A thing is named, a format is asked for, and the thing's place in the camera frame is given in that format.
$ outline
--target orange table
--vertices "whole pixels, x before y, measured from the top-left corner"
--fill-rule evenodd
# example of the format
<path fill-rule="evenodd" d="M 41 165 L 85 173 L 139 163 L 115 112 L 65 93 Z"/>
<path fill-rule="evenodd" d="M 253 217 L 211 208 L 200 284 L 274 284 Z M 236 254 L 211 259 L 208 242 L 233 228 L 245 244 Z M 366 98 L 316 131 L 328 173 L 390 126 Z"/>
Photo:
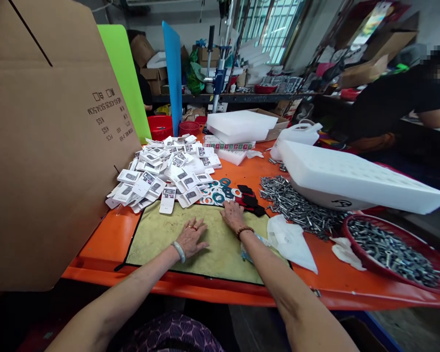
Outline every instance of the orange table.
<path fill-rule="evenodd" d="M 255 149 L 264 152 L 272 144 L 261 143 Z M 251 187 L 258 196 L 259 204 L 265 208 L 268 202 L 259 198 L 258 192 L 260 177 L 286 175 L 268 159 L 267 152 L 264 159 L 246 158 L 239 167 L 222 160 L 223 168 L 216 170 L 212 176 L 214 179 L 228 177 L 232 187 L 238 184 Z M 114 272 L 114 268 L 124 261 L 139 218 L 140 215 L 135 215 L 129 207 L 109 211 L 63 277 L 105 286 L 123 280 L 135 268 L 125 266 L 118 272 Z M 308 233 L 305 233 L 305 239 L 319 275 L 297 265 L 293 265 L 293 270 L 309 287 L 320 290 L 321 300 L 328 309 L 440 308 L 440 294 L 394 282 L 369 271 L 355 270 L 334 256 L 332 243 L 325 243 Z M 152 292 L 213 303 L 275 306 L 265 287 L 174 272 L 167 272 Z"/>

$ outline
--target white plastic jug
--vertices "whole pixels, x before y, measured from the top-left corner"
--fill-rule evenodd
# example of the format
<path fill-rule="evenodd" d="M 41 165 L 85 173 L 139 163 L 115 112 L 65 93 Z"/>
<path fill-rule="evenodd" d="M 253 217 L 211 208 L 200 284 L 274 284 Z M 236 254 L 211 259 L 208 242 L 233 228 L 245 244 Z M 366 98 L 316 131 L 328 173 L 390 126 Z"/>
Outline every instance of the white plastic jug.
<path fill-rule="evenodd" d="M 282 156 L 279 151 L 279 144 L 283 140 L 292 142 L 313 145 L 319 138 L 318 131 L 323 128 L 323 125 L 316 123 L 311 125 L 309 123 L 299 123 L 289 127 L 280 132 L 279 137 L 274 143 L 274 146 L 270 150 L 270 156 L 274 160 L 282 160 Z"/>

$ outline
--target cable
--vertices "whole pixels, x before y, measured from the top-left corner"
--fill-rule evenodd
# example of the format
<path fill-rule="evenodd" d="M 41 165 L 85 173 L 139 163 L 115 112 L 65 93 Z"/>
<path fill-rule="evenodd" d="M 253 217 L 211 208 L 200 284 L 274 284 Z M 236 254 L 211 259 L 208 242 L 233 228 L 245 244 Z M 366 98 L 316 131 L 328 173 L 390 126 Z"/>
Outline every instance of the cable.
<path fill-rule="evenodd" d="M 91 12 L 97 12 L 97 11 L 100 11 L 100 10 L 104 10 L 106 7 L 108 7 L 110 5 L 113 5 L 112 4 L 113 0 L 107 0 L 107 1 L 108 1 L 108 3 L 106 5 L 98 7 L 98 8 L 95 8 L 94 10 L 91 10 Z"/>

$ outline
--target black foam piece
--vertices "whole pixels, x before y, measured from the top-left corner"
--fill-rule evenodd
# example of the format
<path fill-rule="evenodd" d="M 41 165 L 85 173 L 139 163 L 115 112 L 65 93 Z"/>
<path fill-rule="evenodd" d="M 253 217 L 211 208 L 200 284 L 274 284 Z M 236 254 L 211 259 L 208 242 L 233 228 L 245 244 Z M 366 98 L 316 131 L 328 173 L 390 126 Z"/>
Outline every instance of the black foam piece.
<path fill-rule="evenodd" d="M 266 215 L 265 209 L 261 206 L 254 208 L 253 213 L 259 218 L 263 215 Z"/>
<path fill-rule="evenodd" d="M 248 186 L 238 185 L 238 189 L 241 191 L 241 193 L 253 194 L 253 190 Z"/>
<path fill-rule="evenodd" d="M 250 197 L 246 194 L 243 194 L 243 202 L 250 207 L 256 207 L 258 205 L 258 199 L 256 197 Z"/>

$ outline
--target yellow cloth mat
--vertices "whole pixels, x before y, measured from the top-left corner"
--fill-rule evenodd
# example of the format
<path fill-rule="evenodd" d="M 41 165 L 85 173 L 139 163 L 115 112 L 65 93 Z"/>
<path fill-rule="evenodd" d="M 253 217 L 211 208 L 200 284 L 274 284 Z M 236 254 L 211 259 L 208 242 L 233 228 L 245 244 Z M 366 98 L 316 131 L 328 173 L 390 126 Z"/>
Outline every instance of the yellow cloth mat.
<path fill-rule="evenodd" d="M 158 200 L 145 209 L 126 263 L 143 265 L 149 262 L 175 241 L 186 221 L 195 216 L 204 219 L 209 226 L 200 240 L 209 242 L 210 247 L 187 259 L 184 264 L 176 263 L 172 270 L 263 285 L 254 265 L 241 258 L 240 242 L 223 222 L 219 212 L 222 208 L 194 204 L 183 209 L 176 202 L 171 215 L 160 214 L 159 208 Z M 258 235 L 267 238 L 268 216 L 258 218 L 245 212 L 244 219 Z M 287 262 L 275 249 L 272 248 L 272 251 Z"/>

